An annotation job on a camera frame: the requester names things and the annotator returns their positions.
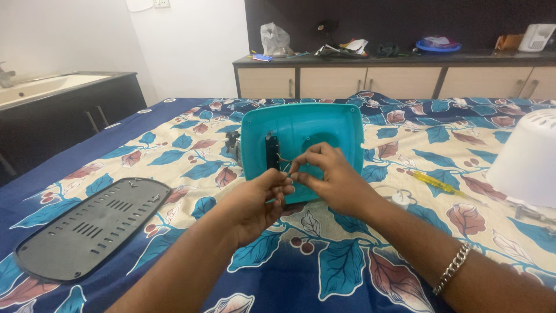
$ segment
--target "dark cabinet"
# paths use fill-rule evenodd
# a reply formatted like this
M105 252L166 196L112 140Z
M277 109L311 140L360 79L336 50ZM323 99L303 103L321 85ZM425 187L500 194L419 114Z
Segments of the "dark cabinet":
M146 107L135 73L0 107L0 185Z

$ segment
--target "cloth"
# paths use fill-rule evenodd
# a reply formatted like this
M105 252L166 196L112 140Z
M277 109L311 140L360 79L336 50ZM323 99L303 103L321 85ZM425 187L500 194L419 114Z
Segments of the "cloth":
M359 106L367 182L408 190L410 213L524 277L556 286L556 238L542 222L515 219L505 195L484 178L519 118L556 107L556 101L396 100L366 91L349 99L165 101L0 189L0 312L107 309L187 227L244 180L221 141L225 132L239 130L250 110L295 102ZM426 185L411 176L415 170L490 208ZM44 283L21 272L11 254L18 242L87 194L124 177L153 178L172 187L165 205L126 247L74 285ZM284 212L260 238L236 251L202 311L450 311L431 291L373 229L317 200Z

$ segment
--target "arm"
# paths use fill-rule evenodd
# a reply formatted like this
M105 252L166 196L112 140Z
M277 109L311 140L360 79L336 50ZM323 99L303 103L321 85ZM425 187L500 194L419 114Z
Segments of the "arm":
M291 183L286 173L270 169L238 185L107 312L199 312L236 249L254 241L280 217L284 194L294 192Z
M309 163L323 180L298 172ZM309 147L291 165L291 177L313 189L333 210L355 217L379 232L431 285L452 262L461 243L378 195L327 143ZM556 293L470 251L447 283L442 297L457 312L554 312Z

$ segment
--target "wooden cabinet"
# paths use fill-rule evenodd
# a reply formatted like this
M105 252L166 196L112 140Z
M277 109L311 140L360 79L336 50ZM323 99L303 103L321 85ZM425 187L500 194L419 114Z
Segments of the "wooden cabinet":
M535 67L519 97L556 100L556 67Z
M237 69L242 98L295 97L295 68Z
M0 186L146 108L135 73L0 110Z
M532 67L450 67L438 98L515 98Z
M301 69L302 98L347 98L365 86L364 67L304 67Z
M365 90L393 99L430 99L441 67L369 67Z

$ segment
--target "dark wall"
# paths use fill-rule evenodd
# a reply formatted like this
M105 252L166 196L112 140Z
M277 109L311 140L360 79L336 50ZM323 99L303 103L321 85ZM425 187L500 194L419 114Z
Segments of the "dark wall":
M369 51L394 42L410 50L424 35L438 34L462 50L494 48L499 35L524 33L527 25L556 23L556 0L245 0L249 49L263 52L260 26L274 22L291 38L295 52L325 42L318 22L336 19L336 43L369 41Z

